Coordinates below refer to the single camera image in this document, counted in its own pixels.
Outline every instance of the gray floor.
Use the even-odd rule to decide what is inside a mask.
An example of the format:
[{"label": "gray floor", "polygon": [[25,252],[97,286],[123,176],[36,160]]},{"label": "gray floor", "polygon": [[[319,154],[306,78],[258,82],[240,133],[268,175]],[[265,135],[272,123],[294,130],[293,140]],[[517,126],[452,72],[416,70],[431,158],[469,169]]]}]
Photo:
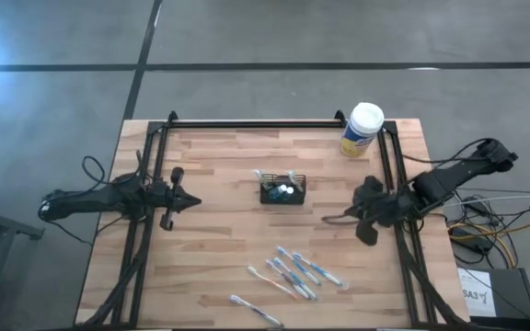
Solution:
[{"label": "gray floor", "polygon": [[[0,64],[136,63],[151,6],[0,0]],[[165,0],[156,28],[150,63],[530,61],[530,0]],[[131,72],[0,73],[0,214],[43,225],[44,194],[90,185],[83,156],[110,167],[132,81]],[[530,189],[530,70],[147,73],[133,116],[327,118],[361,100],[390,118],[421,118],[434,158],[478,137],[502,140],[516,167],[471,187]],[[96,221],[61,223],[91,239]],[[530,230],[514,242],[530,277]],[[18,239],[0,330],[70,325],[88,257],[54,227],[39,242]]]}]

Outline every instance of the butcher block tabletop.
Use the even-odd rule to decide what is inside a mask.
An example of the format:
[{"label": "butcher block tabletop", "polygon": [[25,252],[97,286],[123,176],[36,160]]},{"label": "butcher block tabletop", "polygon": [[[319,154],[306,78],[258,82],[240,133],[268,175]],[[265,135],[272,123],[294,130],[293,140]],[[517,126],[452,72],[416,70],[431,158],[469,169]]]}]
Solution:
[{"label": "butcher block tabletop", "polygon": [[[137,167],[135,152],[144,149],[148,122],[124,122],[112,177]],[[396,122],[403,153],[428,158],[420,121]],[[182,167],[185,175],[181,186],[202,199],[202,204],[174,214],[171,232],[159,227],[164,210],[157,210],[138,327],[273,326],[248,308],[231,303],[231,294],[255,304],[290,328],[409,326],[394,229],[376,226],[378,243],[368,246],[355,237],[354,225],[330,225],[320,220],[349,207],[353,190],[366,176],[384,180],[377,141],[353,159],[341,153],[341,135],[342,129],[169,130],[163,176],[168,180],[173,167]],[[409,160],[405,165],[409,177],[430,169],[429,165]],[[306,175],[304,205],[260,204],[259,182],[253,169],[278,175],[292,169]],[[119,216],[104,213],[98,226]],[[116,284],[127,229],[128,222],[119,221],[95,239],[76,322],[87,320]],[[442,218],[425,219],[421,242],[432,283],[455,312],[468,320]],[[318,277],[322,281],[318,287],[287,258],[283,259],[286,265],[320,297],[318,302],[293,299],[251,275],[247,266],[287,285],[265,264],[266,259],[276,256],[277,245],[301,253],[349,286],[340,288]],[[133,281],[126,293],[124,320],[128,318],[132,291]],[[416,282],[415,292],[421,320],[426,320]]]}]

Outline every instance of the white label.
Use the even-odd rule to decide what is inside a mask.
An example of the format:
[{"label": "white label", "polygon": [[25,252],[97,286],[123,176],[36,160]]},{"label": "white label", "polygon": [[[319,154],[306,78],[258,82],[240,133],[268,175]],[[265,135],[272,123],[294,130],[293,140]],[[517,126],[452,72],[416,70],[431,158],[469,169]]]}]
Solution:
[{"label": "white label", "polygon": [[496,317],[494,298],[492,297],[492,285],[490,274],[483,271],[457,268],[461,288],[466,299],[467,310],[470,316]]}]

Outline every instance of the container lid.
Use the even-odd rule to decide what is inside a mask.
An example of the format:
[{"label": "container lid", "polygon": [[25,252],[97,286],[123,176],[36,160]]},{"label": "container lid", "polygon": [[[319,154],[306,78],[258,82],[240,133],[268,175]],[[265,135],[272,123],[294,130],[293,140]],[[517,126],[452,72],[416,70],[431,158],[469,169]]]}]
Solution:
[{"label": "container lid", "polygon": [[351,113],[349,124],[360,133],[376,133],[384,124],[384,112],[377,105],[360,102]]}]

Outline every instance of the toothbrush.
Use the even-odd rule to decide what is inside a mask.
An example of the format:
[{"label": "toothbrush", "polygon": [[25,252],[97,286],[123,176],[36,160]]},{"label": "toothbrush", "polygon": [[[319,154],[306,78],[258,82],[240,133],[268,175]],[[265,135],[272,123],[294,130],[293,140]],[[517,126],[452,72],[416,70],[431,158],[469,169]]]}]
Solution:
[{"label": "toothbrush", "polygon": [[306,277],[308,277],[310,280],[312,280],[313,283],[315,283],[318,286],[322,286],[322,283],[320,282],[320,280],[318,280],[318,278],[316,276],[314,276],[312,274],[312,272],[310,272],[310,271],[308,271],[308,269],[304,268],[304,266],[302,266],[300,264],[300,262],[296,258],[292,257],[290,255],[290,253],[288,253],[285,250],[285,248],[283,248],[281,246],[277,246],[277,251],[278,251],[278,253],[289,257],[292,260],[292,262],[294,262],[295,266],[298,267],[300,269],[300,271],[302,271],[305,274]]},{"label": "toothbrush", "polygon": [[283,273],[283,271],[279,270],[277,267],[275,267],[275,265],[273,264],[273,262],[269,261],[269,260],[265,260],[265,263],[267,263],[267,265],[272,268],[273,270],[275,270],[278,274],[280,274],[280,276],[282,276],[282,278],[287,281],[290,285],[292,285],[292,287],[294,288],[295,291],[297,291],[298,293],[300,293],[300,295],[302,295],[303,297],[305,297],[307,300],[310,299],[310,296],[308,295],[308,293],[306,293],[304,291],[304,289],[302,289],[300,287],[300,284],[296,283],[294,280],[292,280],[291,278],[289,278],[286,274]]},{"label": "toothbrush", "polygon": [[237,295],[231,295],[230,296],[230,301],[234,302],[236,304],[240,304],[242,306],[247,307],[248,309],[252,310],[253,312],[255,312],[257,314],[259,314],[261,317],[263,317],[264,319],[266,319],[270,323],[275,324],[278,327],[283,327],[282,322],[280,322],[280,321],[276,320],[275,318],[273,318],[272,316],[266,314],[265,312],[263,312],[259,308],[255,307],[254,305],[252,305],[252,304],[240,299]]},{"label": "toothbrush", "polygon": [[317,266],[316,264],[308,261],[307,259],[305,259],[304,257],[302,257],[301,254],[299,253],[295,253],[294,252],[294,257],[298,260],[302,260],[304,261],[304,263],[306,263],[308,266],[310,266],[312,269],[316,270],[319,274],[321,274],[322,276],[326,277],[327,280],[330,280],[332,281],[333,283],[335,283],[335,285],[337,286],[341,286],[341,287],[344,287],[345,286],[345,283],[338,280],[337,278],[335,278],[334,276],[332,276],[328,271],[324,270],[323,268]]},{"label": "toothbrush", "polygon": [[298,283],[298,285],[300,285],[300,287],[302,287],[302,289],[304,289],[304,291],[306,293],[308,293],[308,296],[310,297],[310,300],[314,300],[314,301],[318,300],[317,295],[312,290],[310,290],[310,288],[302,280],[300,280],[300,278],[293,271],[291,271],[289,268],[287,268],[285,263],[283,263],[283,261],[280,258],[278,258],[278,257],[274,258],[273,259],[273,263],[275,263],[275,265],[277,265],[279,267],[284,268],[285,271],[287,271],[290,274],[290,276],[292,276],[292,278],[295,280],[295,282]]},{"label": "toothbrush", "polygon": [[269,284],[275,286],[276,288],[278,288],[278,289],[280,289],[280,290],[282,290],[282,291],[284,291],[284,292],[290,294],[290,295],[292,296],[292,298],[294,298],[294,299],[296,299],[296,300],[298,299],[298,297],[295,296],[295,294],[294,294],[292,291],[290,291],[290,290],[284,288],[282,285],[276,283],[275,281],[270,280],[270,279],[268,279],[268,278],[263,277],[262,275],[260,275],[260,274],[257,272],[257,270],[256,270],[253,266],[248,266],[248,267],[247,267],[247,270],[248,270],[248,272],[250,272],[251,274],[255,275],[257,278],[260,278],[260,279],[262,279],[262,280],[265,280],[265,281],[267,281]]},{"label": "toothbrush", "polygon": [[298,179],[295,177],[295,172],[293,170],[288,170],[285,173],[287,174],[288,178],[290,178],[290,181],[292,182],[292,184],[294,184],[294,186],[300,192],[304,192],[304,188],[302,188],[302,186],[298,183]]},{"label": "toothbrush", "polygon": [[271,185],[269,184],[269,182],[267,180],[265,180],[265,177],[263,176],[263,173],[260,170],[255,169],[255,170],[253,170],[253,172],[259,178],[259,182],[261,183],[263,188],[265,188],[265,189],[270,189],[271,188]]}]

